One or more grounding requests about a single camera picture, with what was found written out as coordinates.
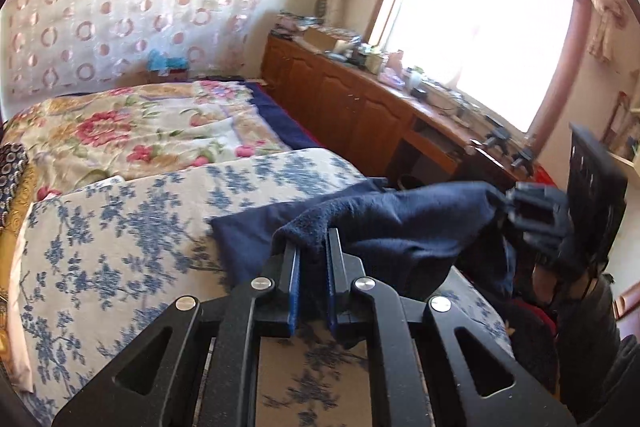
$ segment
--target wooden headboard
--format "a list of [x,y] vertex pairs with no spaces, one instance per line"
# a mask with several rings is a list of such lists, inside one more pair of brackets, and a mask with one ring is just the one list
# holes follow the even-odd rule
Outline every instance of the wooden headboard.
[[640,339],[640,282],[613,301],[620,337],[635,335]]

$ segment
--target blue floral fabric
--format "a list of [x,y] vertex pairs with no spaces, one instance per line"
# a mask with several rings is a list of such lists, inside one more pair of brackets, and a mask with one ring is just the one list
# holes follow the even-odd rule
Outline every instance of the blue floral fabric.
[[[362,179],[333,153],[309,149],[85,187],[35,204],[19,301],[35,382],[34,393],[22,395],[27,407],[48,427],[56,412],[176,298],[226,295],[225,273],[205,219],[337,192]],[[510,351],[495,311],[478,293],[460,295],[463,309],[494,328],[495,338]],[[270,380],[267,391],[260,388],[258,425],[260,418],[268,425],[264,411],[284,414],[282,425],[325,427],[340,425],[334,419],[342,402],[353,408],[353,400],[361,400],[358,410],[370,408],[366,350],[344,350],[326,332],[309,337],[305,328],[297,337],[304,341],[278,344],[290,350],[291,364],[283,364],[281,356],[273,363],[281,376]],[[268,358],[260,361],[268,364]],[[366,424],[366,416],[345,423]]]

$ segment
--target cardboard box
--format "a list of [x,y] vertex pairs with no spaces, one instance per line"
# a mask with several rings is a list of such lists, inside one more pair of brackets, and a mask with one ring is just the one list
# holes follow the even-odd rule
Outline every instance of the cardboard box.
[[344,30],[323,28],[309,28],[305,31],[304,39],[312,46],[323,52],[343,53],[354,46],[353,34]]
[[160,71],[149,71],[151,84],[162,84],[164,82],[189,82],[189,70],[169,70],[167,76],[160,76]]

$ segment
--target silver screw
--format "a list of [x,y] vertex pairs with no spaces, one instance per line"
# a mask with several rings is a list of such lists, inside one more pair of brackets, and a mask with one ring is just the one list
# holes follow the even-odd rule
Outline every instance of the silver screw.
[[196,305],[196,299],[190,296],[180,297],[177,301],[175,301],[175,307],[178,308],[181,312],[187,312],[189,310],[193,310]]
[[356,280],[356,288],[362,291],[368,291],[376,285],[376,282],[371,277],[360,277]]
[[451,301],[442,295],[436,295],[431,299],[431,307],[440,313],[446,313],[451,309]]
[[251,288],[254,290],[266,290],[271,287],[271,279],[267,277],[256,277],[251,281]]

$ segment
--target floral blanket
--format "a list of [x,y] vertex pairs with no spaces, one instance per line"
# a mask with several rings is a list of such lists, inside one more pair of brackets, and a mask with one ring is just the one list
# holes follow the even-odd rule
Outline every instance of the floral blanket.
[[[226,295],[207,217],[330,194],[362,179],[339,156],[308,149],[35,203],[18,299],[34,378],[35,392],[22,395],[27,407],[48,427],[175,299]],[[511,352],[500,317],[452,274],[447,296]],[[263,339],[257,396],[257,427],[370,427],[366,345],[345,350],[320,324],[301,325],[292,339]]]
[[8,123],[38,171],[37,197],[189,166],[283,152],[238,82],[150,84],[33,105]]

